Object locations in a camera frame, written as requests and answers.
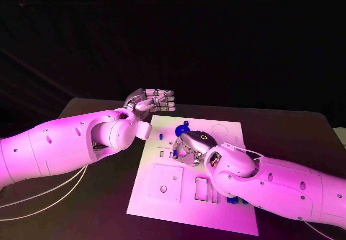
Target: white robotic arm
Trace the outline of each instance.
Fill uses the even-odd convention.
[[[49,121],[0,140],[0,188],[24,179],[64,174],[148,139],[149,112],[175,110],[173,91],[138,89],[116,110]]]
[[[200,131],[183,133],[174,149],[180,145],[187,155],[175,160],[191,167],[203,161],[211,186],[224,197],[240,197],[288,219],[346,228],[346,179],[259,153],[252,159],[246,149],[227,142],[217,145]]]

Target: table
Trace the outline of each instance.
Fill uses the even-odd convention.
[[[75,98],[59,117],[113,110],[121,106],[119,101]],[[325,117],[318,113],[177,105],[175,112],[158,114],[240,122],[246,149],[346,178],[346,151]],[[28,218],[0,222],[0,239],[324,239],[302,222],[285,219],[258,208],[255,214],[259,237],[126,215],[144,144],[142,140],[135,139],[125,151],[92,164],[75,191],[49,210]],[[76,171],[28,179],[5,187],[0,193],[0,205],[49,190],[75,173]],[[0,209],[0,218],[20,217],[43,209],[67,193],[75,183],[76,179],[47,195]],[[346,238],[343,229],[321,224],[314,226],[334,239]]]

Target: wire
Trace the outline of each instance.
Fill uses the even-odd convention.
[[[308,227],[321,235],[321,236],[324,236],[327,239],[330,239],[330,240],[334,240],[331,237],[328,237],[327,235],[324,235],[305,221],[304,221],[304,223],[308,225]]]
[[[8,219],[0,219],[0,222],[13,221],[13,220],[17,220],[17,219],[27,218],[27,217],[30,217],[30,216],[41,213],[41,212],[43,212],[44,210],[47,210],[51,206],[54,206],[54,205],[67,197],[67,195],[72,193],[72,191],[73,191],[75,188],[77,187],[77,184],[79,184],[79,182],[80,182],[80,180],[82,180],[82,178],[83,178],[83,176],[85,176],[86,169],[87,169],[87,166],[83,167],[83,172],[82,172],[80,178],[79,178],[79,180],[77,180],[73,188],[70,189],[70,191],[66,193],[66,195],[64,195],[50,206],[47,206],[46,208],[43,208],[41,210],[38,210],[37,212],[34,212],[34,213],[31,213],[31,214],[28,214],[28,215],[25,215],[25,216],[20,216],[20,217],[15,217],[15,218],[8,218]]]
[[[77,175],[80,174],[80,172],[83,171],[83,169],[85,169],[85,167],[80,169],[80,171],[76,173],[76,175],[75,175],[63,184],[60,184],[57,187],[54,187],[54,188],[50,189],[49,191],[40,193],[38,195],[28,197],[28,198],[24,199],[24,200],[15,201],[15,202],[13,202],[13,203],[10,203],[10,204],[5,204],[5,205],[0,206],[0,209],[4,208],[4,207],[8,207],[8,206],[11,206],[11,205],[20,204],[21,202],[24,202],[24,201],[27,201],[27,200],[31,200],[31,199],[43,196],[44,194],[50,193],[51,191],[54,191],[57,188],[60,188],[63,185],[66,185],[66,184],[77,177]]]

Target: dark background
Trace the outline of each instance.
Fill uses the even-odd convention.
[[[346,127],[344,22],[340,6],[269,0],[1,4],[1,136],[56,119],[72,98],[124,101],[138,88]]]

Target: robot forearm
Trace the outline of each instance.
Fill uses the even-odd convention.
[[[79,169],[125,150],[135,136],[147,140],[149,132],[151,125],[124,108],[43,123],[0,140],[0,188]]]
[[[222,158],[211,167],[216,152]],[[204,167],[214,189],[227,198],[237,196],[288,219],[346,228],[346,179],[263,156],[253,162],[227,143],[209,151]]]

